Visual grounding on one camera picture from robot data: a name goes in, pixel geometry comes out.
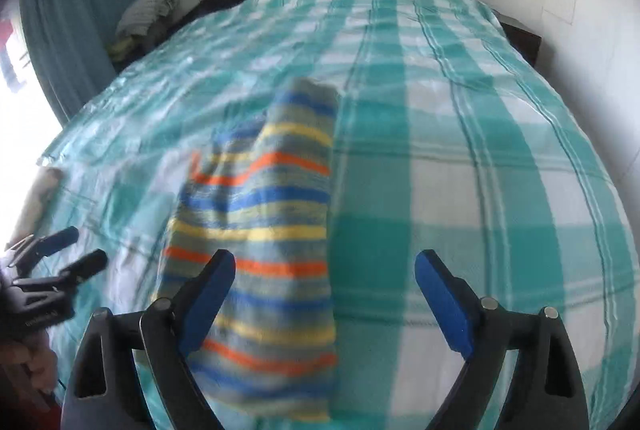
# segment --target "blue gripper pad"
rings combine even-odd
[[[433,250],[421,251],[415,257],[415,280],[450,349],[462,354],[465,361],[468,360],[474,352],[473,298],[477,301],[478,297],[466,282],[449,272]],[[468,291],[462,291],[462,285]]]
[[[236,277],[232,253],[218,250],[200,274],[174,296],[178,349],[184,357],[200,349]]]

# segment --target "striped cloth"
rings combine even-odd
[[[263,418],[209,397],[225,427],[425,428],[462,365],[414,279],[415,255],[433,248],[479,296],[558,308],[591,427],[605,429],[638,361],[628,220],[558,94],[477,0],[247,0],[185,26],[88,103],[43,160],[65,178],[41,230],[74,224],[81,238],[41,273],[95,247],[110,257],[79,291],[76,318],[51,331],[62,381],[94,307],[149,304],[193,150],[266,111],[298,76],[340,93],[327,221],[332,422]],[[494,427],[504,370],[481,430]],[[146,370],[142,382],[169,428]]]
[[[336,362],[326,265],[337,96],[297,79],[265,115],[194,162],[169,223],[158,296],[218,248],[236,280],[189,365],[201,389],[248,412],[326,418]]]

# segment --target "orange stripe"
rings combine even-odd
[[[211,259],[211,255],[209,253],[197,253],[196,251],[189,251],[175,246],[165,248],[164,254],[173,259],[199,264],[206,264]],[[291,279],[324,277],[327,274],[326,263],[322,261],[286,264],[259,263],[257,261],[252,261],[251,259],[236,259],[236,269],[244,271],[245,273],[251,273],[252,275]]]
[[[328,366],[335,365],[338,361],[334,352],[322,354],[309,362],[276,362],[261,360],[260,358],[255,358],[254,356],[229,349],[228,347],[209,339],[204,340],[203,347],[211,352],[216,352],[227,360],[235,362],[238,365],[242,365],[245,368],[257,370],[259,372],[275,372],[286,376],[301,376],[302,374],[315,372],[320,368],[327,368]]]
[[[329,168],[324,165],[319,165],[308,159],[285,152],[268,152],[256,159],[247,171],[240,175],[207,175],[197,172],[191,176],[191,179],[203,185],[238,186],[243,184],[257,170],[274,165],[295,165],[322,175],[329,175]]]

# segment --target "green and white checkered bedsheet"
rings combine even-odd
[[[297,76],[341,94],[328,220],[334,419],[302,426],[216,405],[226,427],[423,429],[462,365],[413,276],[416,253],[434,248],[479,296],[559,309],[592,428],[605,428],[638,351],[628,222],[561,99],[476,0],[247,0],[188,25],[88,103],[44,155],[66,178],[41,231],[74,224],[81,240],[40,271],[95,247],[111,259],[81,289],[76,318],[52,330],[62,380],[93,308],[149,302],[191,151]],[[482,428],[507,384],[503,374]]]

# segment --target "plaid bedsheet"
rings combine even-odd
[[[82,235],[41,270],[94,247],[111,259],[83,286],[76,318],[52,330],[62,380],[94,307],[147,305],[191,151],[265,110],[298,76],[341,94],[328,219],[334,420],[300,428],[427,425],[462,360],[415,284],[424,248],[508,309],[557,307],[592,428],[605,428],[638,353],[628,222],[561,99],[476,0],[248,0],[188,25],[88,103],[43,158],[66,178],[42,232],[75,224]],[[508,378],[482,428],[493,427]],[[303,425],[216,410],[230,430]]]

